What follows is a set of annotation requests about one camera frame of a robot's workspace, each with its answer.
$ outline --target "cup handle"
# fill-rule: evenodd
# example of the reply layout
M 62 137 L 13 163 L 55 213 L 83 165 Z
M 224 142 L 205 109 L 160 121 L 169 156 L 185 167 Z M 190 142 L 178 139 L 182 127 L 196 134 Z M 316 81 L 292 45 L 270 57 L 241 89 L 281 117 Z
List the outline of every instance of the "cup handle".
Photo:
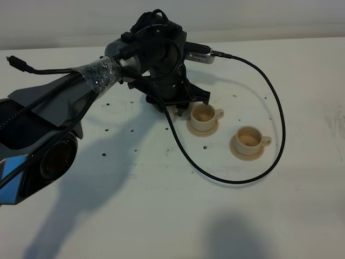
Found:
M 222 117 L 224 117 L 224 110 L 223 109 L 217 109 L 217 110 L 215 110 L 215 114 L 216 114 L 216 120 L 219 120 Z
M 261 144 L 263 147 L 267 147 L 271 144 L 272 138 L 271 137 L 263 137 L 263 143 Z

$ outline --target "beige cup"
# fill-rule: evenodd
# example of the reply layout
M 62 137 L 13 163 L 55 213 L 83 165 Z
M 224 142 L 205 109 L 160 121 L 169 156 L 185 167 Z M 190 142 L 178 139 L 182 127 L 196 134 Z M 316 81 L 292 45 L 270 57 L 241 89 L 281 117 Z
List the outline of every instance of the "beige cup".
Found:
M 264 147 L 271 144 L 270 137 L 263 137 L 260 130 L 252 126 L 238 129 L 230 142 L 231 152 L 242 160 L 258 159 L 264 152 Z
M 190 126 L 201 134 L 213 134 L 217 129 L 218 121 L 224 116 L 222 109 L 216 110 L 211 105 L 196 105 L 190 115 Z

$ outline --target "clear plastic wrap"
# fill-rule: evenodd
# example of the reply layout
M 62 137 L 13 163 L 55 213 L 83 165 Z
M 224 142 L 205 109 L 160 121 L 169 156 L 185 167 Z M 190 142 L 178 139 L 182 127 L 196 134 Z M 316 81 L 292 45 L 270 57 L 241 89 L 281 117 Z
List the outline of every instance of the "clear plastic wrap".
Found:
M 120 65 L 109 57 L 103 57 L 85 66 L 75 67 L 91 89 L 100 98 L 110 87 L 122 78 Z

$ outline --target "white wall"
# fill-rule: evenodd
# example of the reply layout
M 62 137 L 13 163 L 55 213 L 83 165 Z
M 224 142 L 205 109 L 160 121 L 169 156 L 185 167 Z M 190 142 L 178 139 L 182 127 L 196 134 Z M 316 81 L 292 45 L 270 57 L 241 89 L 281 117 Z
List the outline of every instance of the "white wall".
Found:
M 345 36 L 345 0 L 2 0 L 0 49 L 105 45 L 157 8 L 199 42 Z

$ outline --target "table surface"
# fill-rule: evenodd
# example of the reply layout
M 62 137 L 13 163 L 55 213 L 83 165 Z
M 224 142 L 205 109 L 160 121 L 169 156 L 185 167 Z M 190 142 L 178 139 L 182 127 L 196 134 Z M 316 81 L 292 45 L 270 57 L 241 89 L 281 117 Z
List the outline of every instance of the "table surface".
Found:
M 344 257 L 345 38 L 210 45 L 258 65 L 274 85 L 287 133 L 276 168 L 248 186 L 208 180 L 186 161 L 165 117 L 143 94 L 116 84 L 82 120 L 84 139 L 71 169 L 21 204 L 0 208 L 0 258 Z M 52 69 L 87 64 L 103 51 L 1 51 L 0 96 L 58 77 L 17 71 L 5 56 Z M 190 81 L 210 91 L 210 104 L 225 112 L 207 138 L 191 135 L 186 117 L 176 119 L 190 156 L 230 180 L 269 168 L 281 122 L 263 78 L 235 60 L 186 65 Z M 245 125 L 273 139 L 257 161 L 230 153 L 231 137 Z

